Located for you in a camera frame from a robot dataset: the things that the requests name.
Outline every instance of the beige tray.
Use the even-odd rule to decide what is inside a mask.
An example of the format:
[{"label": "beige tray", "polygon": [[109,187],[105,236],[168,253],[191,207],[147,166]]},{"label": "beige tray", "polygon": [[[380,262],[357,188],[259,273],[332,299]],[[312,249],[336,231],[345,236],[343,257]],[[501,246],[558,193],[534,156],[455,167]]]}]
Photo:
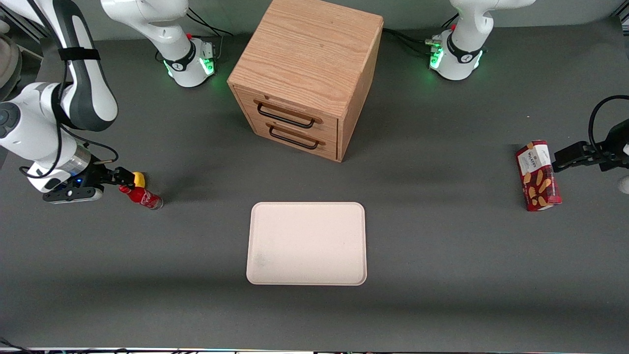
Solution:
[{"label": "beige tray", "polygon": [[365,210],[358,203],[258,203],[247,279],[256,285],[360,285],[367,278]]}]

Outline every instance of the coca-cola bottle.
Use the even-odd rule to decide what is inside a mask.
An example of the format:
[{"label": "coca-cola bottle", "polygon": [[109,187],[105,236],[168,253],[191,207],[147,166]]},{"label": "coca-cola bottle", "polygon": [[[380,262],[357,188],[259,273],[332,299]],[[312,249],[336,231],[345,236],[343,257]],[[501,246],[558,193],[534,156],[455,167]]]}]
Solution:
[{"label": "coca-cola bottle", "polygon": [[128,195],[133,203],[143,205],[150,210],[159,210],[164,206],[164,200],[160,196],[149,192],[145,188],[136,186],[131,189],[127,186],[118,186],[118,189]]}]

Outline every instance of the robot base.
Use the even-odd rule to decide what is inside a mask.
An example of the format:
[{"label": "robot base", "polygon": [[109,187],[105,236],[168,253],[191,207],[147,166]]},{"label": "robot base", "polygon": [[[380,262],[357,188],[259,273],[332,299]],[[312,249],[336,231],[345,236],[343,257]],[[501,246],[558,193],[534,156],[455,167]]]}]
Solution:
[{"label": "robot base", "polygon": [[185,88],[199,86],[216,72],[213,44],[206,43],[198,38],[193,38],[190,42],[194,45],[196,54],[195,58],[183,71],[178,71],[176,67],[171,67],[164,61],[168,75],[172,77],[179,86]]},{"label": "robot base", "polygon": [[[452,30],[445,30],[438,35],[434,35],[432,37],[433,42],[445,43],[451,33]],[[470,55],[470,61],[465,64],[461,64],[459,59],[450,51],[447,45],[440,44],[437,47],[437,51],[434,52],[430,58],[429,68],[437,71],[439,75],[448,80],[459,81],[466,79],[470,76],[470,74],[472,74],[472,71],[478,67],[481,56],[482,51],[476,56],[476,58]]]}]

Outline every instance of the wood grain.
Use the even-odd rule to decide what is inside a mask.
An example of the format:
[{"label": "wood grain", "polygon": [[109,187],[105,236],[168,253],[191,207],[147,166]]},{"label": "wood grain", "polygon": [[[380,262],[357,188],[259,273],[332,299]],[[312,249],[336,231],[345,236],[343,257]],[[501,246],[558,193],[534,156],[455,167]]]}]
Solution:
[{"label": "wood grain", "polygon": [[382,24],[319,0],[274,0],[229,80],[343,119]]},{"label": "wood grain", "polygon": [[[305,115],[299,111],[293,109],[293,107],[276,103],[265,99],[261,93],[254,93],[244,89],[236,89],[241,109],[245,112],[247,119],[262,120],[265,122],[271,122],[280,127],[293,129],[301,132],[304,135],[308,135],[315,139],[326,139],[336,144],[337,142],[337,119],[329,117],[316,117]],[[292,120],[293,122],[308,124],[312,119],[314,124],[311,128],[300,128],[288,123],[273,120],[272,118],[265,117],[258,112],[258,103],[262,103],[263,111],[278,115],[282,118]]]},{"label": "wood grain", "polygon": [[[253,131],[334,161],[342,161],[371,87],[384,21],[381,16],[320,0],[273,0],[228,84]],[[302,128],[293,122],[315,123]],[[269,135],[320,141],[311,151]]]},{"label": "wood grain", "polygon": [[340,129],[338,133],[338,159],[343,160],[345,152],[352,138],[354,128],[358,122],[362,107],[365,105],[365,100],[369,94],[371,88],[371,82],[374,79],[374,71],[376,70],[376,59],[378,57],[378,49],[380,47],[380,37],[382,35],[382,27],[377,30],[376,37],[372,43],[370,55],[366,60],[363,68],[363,73],[360,76],[356,84],[356,88],[352,95],[352,100],[347,106],[347,113],[345,119],[340,123]]},{"label": "wood grain", "polygon": [[[325,139],[314,139],[312,137],[305,136],[293,129],[280,127],[274,123],[265,122],[263,120],[254,120],[253,125],[255,126],[256,134],[265,137],[267,139],[273,140],[274,142],[278,142],[280,144],[284,144],[286,146],[293,147],[295,149],[299,149],[310,154],[319,155],[329,160],[337,160],[337,144],[336,142],[326,141]],[[312,145],[314,142],[319,142],[319,145],[314,150],[305,149],[303,147],[299,147],[295,144],[291,144],[289,142],[285,142],[280,139],[276,139],[272,137],[269,133],[269,127],[273,126],[275,128],[275,133],[281,135],[283,137],[287,137],[289,139],[298,141],[302,144]]]}]

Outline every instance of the drawer handle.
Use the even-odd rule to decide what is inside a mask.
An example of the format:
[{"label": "drawer handle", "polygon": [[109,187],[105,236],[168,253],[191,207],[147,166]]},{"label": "drawer handle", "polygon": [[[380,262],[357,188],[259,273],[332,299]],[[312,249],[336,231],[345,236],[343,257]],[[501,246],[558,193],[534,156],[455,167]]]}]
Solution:
[{"label": "drawer handle", "polygon": [[298,141],[295,141],[295,140],[292,140],[292,139],[288,139],[288,138],[283,137],[281,135],[277,135],[277,134],[273,133],[273,128],[274,128],[273,126],[269,127],[269,134],[272,137],[274,137],[274,138],[278,138],[279,140],[283,140],[285,142],[290,142],[291,144],[295,144],[297,146],[301,146],[304,149],[308,149],[308,150],[315,150],[316,147],[319,146],[319,142],[318,141],[315,141],[314,145],[306,145],[306,144],[300,143]]},{"label": "drawer handle", "polygon": [[299,128],[303,128],[303,129],[310,129],[315,124],[315,120],[314,119],[311,119],[309,124],[302,124],[302,123],[293,122],[292,120],[286,119],[286,118],[282,118],[279,115],[267,113],[267,112],[262,110],[262,107],[263,107],[262,103],[258,103],[258,113],[259,114],[261,114],[261,115],[263,115],[265,117],[272,118],[274,120],[278,120],[280,122],[284,122],[284,123],[288,123],[288,124],[294,125],[295,127],[299,127]]}]

